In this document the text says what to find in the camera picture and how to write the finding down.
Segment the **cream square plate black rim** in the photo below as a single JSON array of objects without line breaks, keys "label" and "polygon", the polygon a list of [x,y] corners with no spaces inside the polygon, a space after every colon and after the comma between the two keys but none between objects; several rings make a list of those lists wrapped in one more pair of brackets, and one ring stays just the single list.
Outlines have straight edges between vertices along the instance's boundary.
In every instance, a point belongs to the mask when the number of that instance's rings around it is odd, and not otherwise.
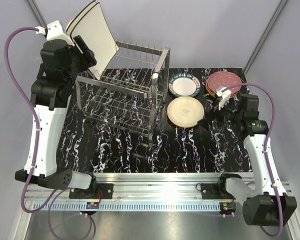
[{"label": "cream square plate black rim", "polygon": [[119,50],[99,2],[96,1],[96,5],[75,25],[70,37],[74,38],[75,36],[81,36],[87,46],[94,52],[97,64],[90,67],[88,72],[99,80],[109,62]]}]

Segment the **orange dotted plate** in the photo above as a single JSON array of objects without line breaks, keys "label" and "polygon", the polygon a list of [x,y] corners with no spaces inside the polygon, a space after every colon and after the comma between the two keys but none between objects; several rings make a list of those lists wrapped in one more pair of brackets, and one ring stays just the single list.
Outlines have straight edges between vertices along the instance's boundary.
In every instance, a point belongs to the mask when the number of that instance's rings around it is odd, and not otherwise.
[{"label": "orange dotted plate", "polygon": [[214,99],[218,99],[218,96],[215,93],[208,91],[208,94]]}]

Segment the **white round plate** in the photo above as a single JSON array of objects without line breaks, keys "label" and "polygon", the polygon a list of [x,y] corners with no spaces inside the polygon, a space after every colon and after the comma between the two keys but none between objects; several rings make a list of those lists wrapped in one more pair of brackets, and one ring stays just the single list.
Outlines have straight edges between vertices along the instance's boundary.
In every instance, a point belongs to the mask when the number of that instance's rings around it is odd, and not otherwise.
[{"label": "white round plate", "polygon": [[197,99],[182,96],[175,98],[168,104],[166,113],[174,125],[181,128],[192,128],[203,119],[205,109]]}]

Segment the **white plate teal rim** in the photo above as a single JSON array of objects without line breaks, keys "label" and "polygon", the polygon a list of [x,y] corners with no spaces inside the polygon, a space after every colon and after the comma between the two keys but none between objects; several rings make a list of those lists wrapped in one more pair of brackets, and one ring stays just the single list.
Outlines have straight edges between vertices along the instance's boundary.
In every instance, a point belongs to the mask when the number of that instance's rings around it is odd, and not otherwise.
[{"label": "white plate teal rim", "polygon": [[192,74],[177,73],[169,78],[168,89],[176,97],[195,97],[201,90],[201,82]]}]

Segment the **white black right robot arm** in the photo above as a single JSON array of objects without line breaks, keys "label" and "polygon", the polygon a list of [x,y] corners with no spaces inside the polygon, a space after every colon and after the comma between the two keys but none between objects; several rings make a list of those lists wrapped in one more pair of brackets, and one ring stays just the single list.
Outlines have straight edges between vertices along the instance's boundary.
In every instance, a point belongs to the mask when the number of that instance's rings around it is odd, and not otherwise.
[{"label": "white black right robot arm", "polygon": [[259,98],[243,94],[237,109],[215,106],[207,112],[208,123],[216,121],[235,128],[247,150],[254,177],[251,189],[241,176],[223,173],[217,181],[219,197],[230,196],[242,206],[244,221],[250,226],[285,226],[297,208],[294,196],[288,196],[279,178],[271,150],[268,124],[259,119]]}]

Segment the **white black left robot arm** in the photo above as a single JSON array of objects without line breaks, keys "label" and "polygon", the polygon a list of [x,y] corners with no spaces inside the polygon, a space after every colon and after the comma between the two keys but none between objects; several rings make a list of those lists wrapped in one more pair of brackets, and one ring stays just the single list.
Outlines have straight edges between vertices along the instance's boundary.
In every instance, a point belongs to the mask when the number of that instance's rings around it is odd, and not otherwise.
[{"label": "white black left robot arm", "polygon": [[95,55],[80,35],[71,45],[62,39],[48,40],[40,51],[42,63],[31,86],[34,109],[30,159],[15,172],[15,180],[29,181],[53,190],[77,189],[87,199],[97,195],[92,173],[57,166],[57,150],[78,74],[97,64]]}]

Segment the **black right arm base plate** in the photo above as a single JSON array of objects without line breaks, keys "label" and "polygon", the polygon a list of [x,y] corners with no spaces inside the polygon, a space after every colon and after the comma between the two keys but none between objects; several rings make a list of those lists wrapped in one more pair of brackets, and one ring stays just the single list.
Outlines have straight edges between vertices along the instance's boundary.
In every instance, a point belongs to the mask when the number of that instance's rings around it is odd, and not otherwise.
[{"label": "black right arm base plate", "polygon": [[232,200],[233,196],[219,190],[217,183],[200,183],[200,193],[203,200]]}]

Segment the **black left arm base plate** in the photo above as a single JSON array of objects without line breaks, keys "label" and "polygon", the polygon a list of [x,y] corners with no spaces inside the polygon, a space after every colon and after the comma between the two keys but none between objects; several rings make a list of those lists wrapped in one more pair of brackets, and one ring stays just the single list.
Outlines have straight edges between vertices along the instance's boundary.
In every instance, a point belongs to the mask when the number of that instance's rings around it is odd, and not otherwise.
[{"label": "black left arm base plate", "polygon": [[113,197],[113,190],[113,183],[96,183],[89,189],[75,188],[74,190],[70,190],[69,198],[76,200],[92,200],[101,197],[102,200],[109,200]]}]

